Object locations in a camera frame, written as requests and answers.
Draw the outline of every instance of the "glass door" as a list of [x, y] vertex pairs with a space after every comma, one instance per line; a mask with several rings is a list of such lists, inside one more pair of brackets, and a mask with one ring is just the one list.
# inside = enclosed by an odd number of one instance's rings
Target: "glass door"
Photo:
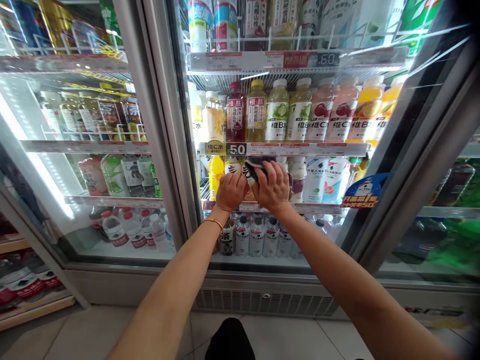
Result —
[[[156, 133], [161, 114], [139, 75], [148, 64], [135, 58], [146, 50], [130, 23], [142, 21], [122, 5], [0, 4], [5, 174], [28, 183], [18, 206], [67, 267], [165, 266], [185, 237]], [[128, 23], [117, 18], [125, 13]]]

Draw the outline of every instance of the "green bottle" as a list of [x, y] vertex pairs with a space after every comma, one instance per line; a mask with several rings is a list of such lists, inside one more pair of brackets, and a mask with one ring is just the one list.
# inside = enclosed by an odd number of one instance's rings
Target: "green bottle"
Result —
[[158, 199], [163, 199], [162, 190], [160, 190], [160, 186], [159, 186], [159, 178], [157, 177], [157, 172], [155, 171], [155, 166], [153, 161], [150, 163], [150, 170], [151, 170], [151, 174], [153, 175], [153, 185], [155, 186], [155, 197]]

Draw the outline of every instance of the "refrigerator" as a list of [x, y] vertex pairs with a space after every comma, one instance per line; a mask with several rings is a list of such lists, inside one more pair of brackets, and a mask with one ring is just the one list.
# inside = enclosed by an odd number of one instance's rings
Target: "refrigerator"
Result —
[[[33, 193], [7, 199], [9, 220], [90, 303], [138, 305], [225, 170], [251, 178], [245, 160], [271, 156], [296, 211], [407, 311], [468, 321], [478, 51], [453, 1], [63, 3], [39, 1], [44, 42], [4, 32], [0, 136]], [[194, 309], [347, 319], [251, 194], [225, 233]]]

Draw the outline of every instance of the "orange juice bottle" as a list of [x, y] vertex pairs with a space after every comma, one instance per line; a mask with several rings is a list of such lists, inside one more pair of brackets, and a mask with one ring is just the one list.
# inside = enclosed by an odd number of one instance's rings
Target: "orange juice bottle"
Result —
[[365, 143], [375, 132], [375, 120], [382, 105], [384, 91], [383, 75], [370, 77], [363, 83], [363, 89], [358, 96], [358, 105], [353, 113], [347, 143]]
[[372, 131], [371, 137], [366, 139], [366, 142], [370, 143], [374, 148], [376, 148], [379, 144], [379, 141], [382, 138], [385, 129], [387, 128], [387, 121], [390, 119], [390, 116], [392, 116], [392, 113], [394, 112], [395, 105], [397, 104], [397, 100], [399, 98], [400, 91], [404, 86], [405, 80], [407, 80], [407, 75], [397, 76], [391, 82], [391, 88], [389, 88], [383, 94], [383, 98], [381, 99], [380, 111], [376, 116], [373, 127], [375, 131]]

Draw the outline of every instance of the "hand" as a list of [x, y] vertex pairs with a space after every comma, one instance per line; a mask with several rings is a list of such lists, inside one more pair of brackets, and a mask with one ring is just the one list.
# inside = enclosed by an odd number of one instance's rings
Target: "hand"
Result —
[[239, 207], [249, 191], [247, 177], [240, 173], [228, 173], [220, 178], [216, 205], [229, 214]]
[[253, 184], [253, 195], [261, 206], [267, 208], [273, 215], [285, 206], [290, 206], [289, 173], [275, 161], [262, 163], [268, 175], [262, 169], [256, 168], [258, 183]]

